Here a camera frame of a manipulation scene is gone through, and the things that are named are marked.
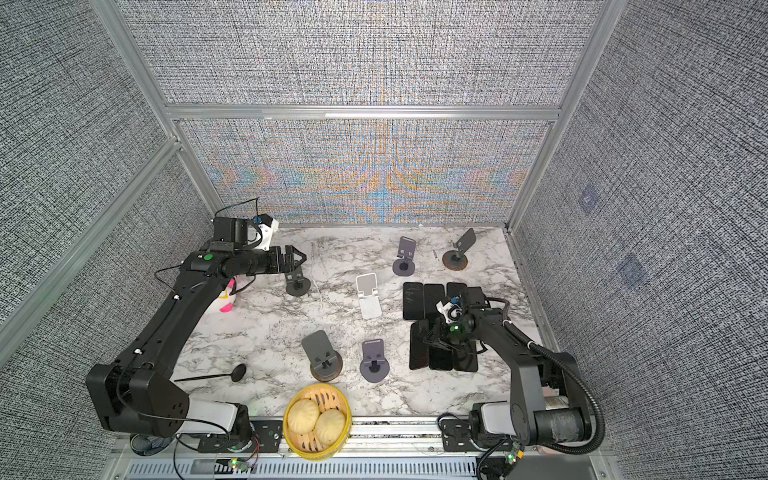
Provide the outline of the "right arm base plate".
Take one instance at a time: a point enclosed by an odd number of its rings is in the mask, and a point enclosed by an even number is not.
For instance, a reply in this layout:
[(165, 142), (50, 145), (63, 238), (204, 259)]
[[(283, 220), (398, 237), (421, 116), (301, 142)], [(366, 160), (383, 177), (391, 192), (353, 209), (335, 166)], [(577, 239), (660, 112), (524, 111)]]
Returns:
[(443, 450), (446, 452), (480, 452), (471, 438), (469, 421), (454, 417), (446, 417), (438, 422), (441, 431)]

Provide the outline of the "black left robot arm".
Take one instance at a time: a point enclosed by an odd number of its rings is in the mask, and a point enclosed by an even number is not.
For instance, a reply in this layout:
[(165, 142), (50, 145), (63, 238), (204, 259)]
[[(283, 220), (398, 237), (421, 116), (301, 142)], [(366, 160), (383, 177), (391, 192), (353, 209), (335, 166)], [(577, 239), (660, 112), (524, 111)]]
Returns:
[(216, 217), (213, 236), (176, 269), (170, 292), (146, 327), (109, 364), (96, 364), (85, 384), (103, 429), (172, 438), (218, 436), (228, 445), (252, 437), (245, 406), (195, 401), (171, 379), (187, 340), (210, 305), (239, 276), (291, 274), (307, 256), (291, 245), (250, 240), (252, 220)]

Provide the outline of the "black phone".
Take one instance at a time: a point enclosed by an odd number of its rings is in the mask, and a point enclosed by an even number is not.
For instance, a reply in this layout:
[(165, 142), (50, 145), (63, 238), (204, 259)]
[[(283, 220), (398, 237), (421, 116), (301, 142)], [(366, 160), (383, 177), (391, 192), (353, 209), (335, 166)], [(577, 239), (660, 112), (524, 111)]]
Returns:
[(445, 297), (445, 287), (442, 284), (427, 283), (424, 285), (424, 313), (427, 320), (437, 320), (442, 317), (438, 307)]
[(435, 371), (451, 371), (453, 369), (453, 355), (450, 350), (429, 348), (428, 366)]
[(446, 284), (446, 295), (450, 298), (460, 296), (461, 293), (467, 288), (465, 283), (460, 282), (448, 282)]
[(452, 352), (452, 366), (455, 371), (475, 373), (478, 371), (477, 348), (474, 343), (457, 347)]
[(429, 365), (429, 346), (424, 342), (424, 336), (429, 333), (429, 322), (419, 320), (410, 328), (409, 369), (419, 370)]
[(403, 284), (403, 308), (404, 320), (421, 321), (425, 319), (424, 285), (418, 282), (405, 282)]

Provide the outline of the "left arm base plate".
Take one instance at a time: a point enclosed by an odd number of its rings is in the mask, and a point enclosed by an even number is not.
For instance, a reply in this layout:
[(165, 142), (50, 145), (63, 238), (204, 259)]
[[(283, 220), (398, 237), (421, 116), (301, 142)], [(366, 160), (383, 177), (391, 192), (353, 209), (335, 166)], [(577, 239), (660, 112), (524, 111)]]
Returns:
[(204, 435), (196, 447), (201, 453), (251, 454), (277, 453), (283, 439), (282, 421), (278, 419), (251, 420), (251, 434), (244, 440), (232, 436), (229, 441), (222, 435)]

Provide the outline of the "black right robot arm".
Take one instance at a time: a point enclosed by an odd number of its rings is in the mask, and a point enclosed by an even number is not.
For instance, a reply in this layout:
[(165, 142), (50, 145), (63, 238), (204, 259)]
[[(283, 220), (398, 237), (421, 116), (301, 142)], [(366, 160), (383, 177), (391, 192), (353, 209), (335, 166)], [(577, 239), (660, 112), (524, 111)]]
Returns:
[(509, 399), (476, 403), (468, 414), (470, 438), (478, 447), (517, 441), (581, 455), (600, 446), (604, 416), (575, 359), (516, 327), (509, 301), (490, 297), (480, 287), (465, 287), (428, 300), (425, 308), (435, 321), (425, 343), (466, 359), (492, 350), (509, 369)]

